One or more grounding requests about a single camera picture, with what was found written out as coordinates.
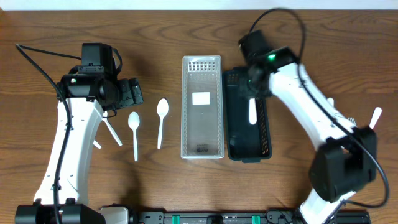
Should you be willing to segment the white plastic spoon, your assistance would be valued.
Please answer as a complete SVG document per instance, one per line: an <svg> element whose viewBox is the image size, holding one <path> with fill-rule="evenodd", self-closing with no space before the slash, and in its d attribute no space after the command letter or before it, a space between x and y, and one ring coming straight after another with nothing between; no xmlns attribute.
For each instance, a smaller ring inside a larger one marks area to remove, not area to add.
<svg viewBox="0 0 398 224"><path fill-rule="evenodd" d="M97 147L98 149L101 149L101 148L102 148L101 145L100 145L96 140L93 141L93 145L94 145L95 147Z"/></svg>
<svg viewBox="0 0 398 224"><path fill-rule="evenodd" d="M114 140L117 142L117 144L119 146L122 146L122 141L120 140L118 134L116 133L116 131L114 130L114 128L112 127L111 123L108 121L108 112L105 111L103 114L103 119L102 121L105 123L105 125L107 126L108 130L110 131L112 137L114 138Z"/></svg>
<svg viewBox="0 0 398 224"><path fill-rule="evenodd" d="M158 149L160 149L162 145L163 123L164 123L164 118L166 117L168 112L169 112L169 103L166 98L162 98L157 105L157 114L159 115L160 118L159 133L157 138Z"/></svg>
<svg viewBox="0 0 398 224"><path fill-rule="evenodd" d="M335 101L333 98L327 98L327 101L329 102L329 104L334 107Z"/></svg>
<svg viewBox="0 0 398 224"><path fill-rule="evenodd" d="M137 129L140 125L140 118L136 112L131 112L128 117L128 125L132 129L132 136L133 136L133 151L134 151L134 161L138 161L138 141L137 141Z"/></svg>

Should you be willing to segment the white plastic fork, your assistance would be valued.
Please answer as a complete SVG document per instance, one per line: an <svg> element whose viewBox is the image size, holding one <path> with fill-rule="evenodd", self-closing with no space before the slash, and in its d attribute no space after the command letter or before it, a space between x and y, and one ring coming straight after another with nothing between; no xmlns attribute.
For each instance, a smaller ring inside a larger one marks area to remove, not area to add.
<svg viewBox="0 0 398 224"><path fill-rule="evenodd" d="M371 129L374 129L375 125L377 124L377 122L378 122L378 120L379 120L379 118L381 116L381 113L382 113L382 108L375 107L375 109L373 111L373 114L371 116L371 120L369 122L369 127Z"/></svg>
<svg viewBox="0 0 398 224"><path fill-rule="evenodd" d="M257 108L256 108L256 99L249 99L249 123L251 125L255 125L257 123Z"/></svg>
<svg viewBox="0 0 398 224"><path fill-rule="evenodd" d="M353 117L349 117L348 119L350 120L350 122L352 122L354 125L356 125L356 121Z"/></svg>

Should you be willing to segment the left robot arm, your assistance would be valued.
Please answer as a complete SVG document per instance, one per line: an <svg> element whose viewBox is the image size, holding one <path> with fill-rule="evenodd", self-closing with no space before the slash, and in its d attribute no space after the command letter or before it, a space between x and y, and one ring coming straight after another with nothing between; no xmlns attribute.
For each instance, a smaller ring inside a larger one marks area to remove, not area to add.
<svg viewBox="0 0 398 224"><path fill-rule="evenodd" d="M138 223L137 212L112 204L88 206L88 174L95 136L106 112L144 102L136 78L119 79L123 61L117 49L84 43L80 64L58 83L57 131L43 181L32 205L17 207L16 223Z"/></svg>

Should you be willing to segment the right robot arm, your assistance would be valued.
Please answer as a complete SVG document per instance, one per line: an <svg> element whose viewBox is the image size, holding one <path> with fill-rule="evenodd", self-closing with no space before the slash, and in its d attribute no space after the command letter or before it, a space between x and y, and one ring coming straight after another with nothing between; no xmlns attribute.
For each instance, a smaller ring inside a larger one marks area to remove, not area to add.
<svg viewBox="0 0 398 224"><path fill-rule="evenodd" d="M308 173L312 191L299 212L304 223L326 223L376 178L376 133L369 126L357 127L329 104L288 47L272 49L259 30L242 37L238 45L248 65L240 79L241 94L276 96L316 150Z"/></svg>

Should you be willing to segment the clear plastic basket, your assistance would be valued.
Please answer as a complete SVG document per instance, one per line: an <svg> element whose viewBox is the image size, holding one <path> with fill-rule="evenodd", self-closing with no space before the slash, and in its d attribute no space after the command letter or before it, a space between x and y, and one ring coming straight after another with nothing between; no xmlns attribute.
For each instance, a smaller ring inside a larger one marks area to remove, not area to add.
<svg viewBox="0 0 398 224"><path fill-rule="evenodd" d="M224 157L223 85L219 55L182 59L181 158Z"/></svg>

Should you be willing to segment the black plastic basket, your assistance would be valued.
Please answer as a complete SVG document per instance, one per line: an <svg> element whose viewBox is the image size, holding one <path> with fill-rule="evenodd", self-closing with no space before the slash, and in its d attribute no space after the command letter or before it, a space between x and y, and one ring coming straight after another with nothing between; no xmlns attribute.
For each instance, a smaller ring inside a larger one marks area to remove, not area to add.
<svg viewBox="0 0 398 224"><path fill-rule="evenodd" d="M272 157L272 144L265 99L255 101L257 122L249 122L249 100L239 92L239 77L246 71L234 67L222 74L226 142L231 160L255 163Z"/></svg>

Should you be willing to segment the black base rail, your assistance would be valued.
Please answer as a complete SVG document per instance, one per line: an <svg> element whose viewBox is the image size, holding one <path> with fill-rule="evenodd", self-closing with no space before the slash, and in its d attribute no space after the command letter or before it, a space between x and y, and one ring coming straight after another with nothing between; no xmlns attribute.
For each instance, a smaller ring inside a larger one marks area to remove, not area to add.
<svg viewBox="0 0 398 224"><path fill-rule="evenodd" d="M338 212L326 219L331 224L371 224L368 212ZM161 211L141 212L133 223L138 224L304 224L298 211L270 209L262 213L169 213Z"/></svg>

